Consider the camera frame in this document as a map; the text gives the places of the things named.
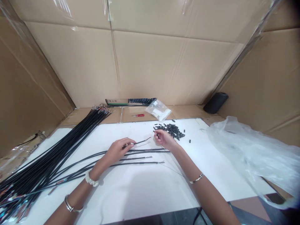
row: white table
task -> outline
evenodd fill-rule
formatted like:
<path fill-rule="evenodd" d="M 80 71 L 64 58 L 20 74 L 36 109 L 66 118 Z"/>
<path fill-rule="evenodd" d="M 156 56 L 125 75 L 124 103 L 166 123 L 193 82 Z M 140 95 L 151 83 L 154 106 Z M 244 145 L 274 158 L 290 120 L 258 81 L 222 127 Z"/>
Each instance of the white table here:
<path fill-rule="evenodd" d="M 153 137 L 153 126 L 156 123 L 174 124 L 172 121 L 101 124 L 67 160 L 64 167 L 94 153 L 107 150 L 117 139 L 129 137 L 139 142 L 149 136 Z M 186 136 L 181 138 L 178 143 L 226 201 L 256 196 L 230 162 L 209 141 L 206 131 L 203 130 L 208 127 L 205 122 L 201 119 L 181 119 L 176 120 L 175 124 L 181 132 L 186 130 Z M 32 153 L 27 162 L 47 150 L 70 130 L 70 128 L 58 129 Z M 160 147 L 151 138 L 134 148 Z M 94 189 L 88 199 L 86 209 L 81 212 L 77 224 L 106 224 L 123 219 L 129 220 L 198 207 L 199 203 L 171 153 L 142 153 L 129 157 L 149 155 L 152 155 L 153 158 L 139 161 L 160 162 L 164 160 L 165 163 L 118 166 L 105 171 L 101 176 L 100 185 Z M 66 174 L 75 172 L 96 159 L 79 163 Z M 23 225 L 43 224 L 62 203 L 65 195 L 70 193 L 81 181 L 80 178 L 63 184 L 49 196 L 50 190 L 42 192 Z M 274 190 L 264 181 L 261 181 L 261 187 L 264 194 L 274 193 Z"/>

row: white scrunchie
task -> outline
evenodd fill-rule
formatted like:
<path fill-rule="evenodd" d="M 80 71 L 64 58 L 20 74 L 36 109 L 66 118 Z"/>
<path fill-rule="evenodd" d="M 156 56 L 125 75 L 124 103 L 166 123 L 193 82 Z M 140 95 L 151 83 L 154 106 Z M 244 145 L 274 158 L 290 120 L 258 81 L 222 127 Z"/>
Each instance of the white scrunchie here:
<path fill-rule="evenodd" d="M 85 173 L 85 181 L 87 183 L 89 183 L 90 185 L 92 185 L 93 187 L 97 187 L 99 185 L 99 182 L 98 181 L 94 181 L 94 180 L 92 180 L 90 178 L 90 176 L 89 176 L 90 171 L 91 170 L 86 171 L 86 173 Z"/>

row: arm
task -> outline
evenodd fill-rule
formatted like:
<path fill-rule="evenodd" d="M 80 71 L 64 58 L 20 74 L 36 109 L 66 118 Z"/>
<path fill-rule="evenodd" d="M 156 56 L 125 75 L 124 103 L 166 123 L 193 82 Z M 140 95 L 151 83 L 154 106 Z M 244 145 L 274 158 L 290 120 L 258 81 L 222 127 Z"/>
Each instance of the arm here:
<path fill-rule="evenodd" d="M 167 132 L 156 130 L 154 136 L 157 144 L 162 145 L 174 155 L 190 181 L 199 178 L 202 172 L 185 150 Z M 205 175 L 192 184 L 192 188 L 203 210 L 213 224 L 240 224 L 228 203 Z"/>
<path fill-rule="evenodd" d="M 106 154 L 95 164 L 90 171 L 89 176 L 92 180 L 99 180 L 101 174 L 113 163 L 118 162 L 125 153 L 130 150 L 136 143 L 129 138 L 123 138 L 112 143 Z M 72 191 L 68 196 L 68 202 L 71 207 L 76 210 L 83 208 L 84 203 L 90 195 L 93 186 L 85 181 L 85 179 Z M 71 225 L 75 222 L 78 212 L 70 212 L 65 203 L 62 202 L 55 212 L 49 217 L 44 225 Z"/>

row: floor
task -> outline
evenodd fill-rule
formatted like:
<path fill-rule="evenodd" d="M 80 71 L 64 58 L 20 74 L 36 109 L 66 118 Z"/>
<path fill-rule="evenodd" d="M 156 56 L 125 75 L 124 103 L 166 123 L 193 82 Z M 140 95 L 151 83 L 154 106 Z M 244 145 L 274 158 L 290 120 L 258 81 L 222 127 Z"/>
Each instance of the floor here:
<path fill-rule="evenodd" d="M 247 225 L 287 224 L 287 218 L 279 209 L 269 206 L 260 198 L 258 199 L 260 204 L 263 206 L 264 210 L 266 211 L 267 217 L 264 217 L 265 219 L 261 218 L 263 216 L 259 217 L 250 212 L 242 210 L 236 206 L 233 206 L 229 202 L 232 210 L 234 211 L 235 215 L 237 216 L 241 224 L 247 224 Z M 249 198 L 248 202 L 253 203 L 254 201 L 252 198 Z M 164 213 L 164 214 L 150 216 L 150 217 L 110 223 L 107 225 L 140 225 L 140 224 L 143 225 L 189 225 L 190 224 L 192 225 L 197 212 L 198 212 L 198 208 L 192 208 L 192 209 L 169 212 L 169 213 Z M 202 211 L 202 215 L 205 221 L 201 216 L 199 216 L 195 222 L 195 225 L 206 225 L 206 224 L 212 225 L 211 221 L 208 219 L 204 211 Z"/>

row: black foam roll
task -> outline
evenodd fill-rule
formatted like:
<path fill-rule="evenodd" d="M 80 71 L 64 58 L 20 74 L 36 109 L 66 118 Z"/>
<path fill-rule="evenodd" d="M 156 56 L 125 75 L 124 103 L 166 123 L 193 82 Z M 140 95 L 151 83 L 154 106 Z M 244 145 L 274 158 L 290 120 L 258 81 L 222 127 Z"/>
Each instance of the black foam roll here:
<path fill-rule="evenodd" d="M 203 110 L 207 113 L 217 113 L 221 106 L 226 102 L 228 95 L 223 92 L 215 93 L 214 96 L 204 106 Z"/>

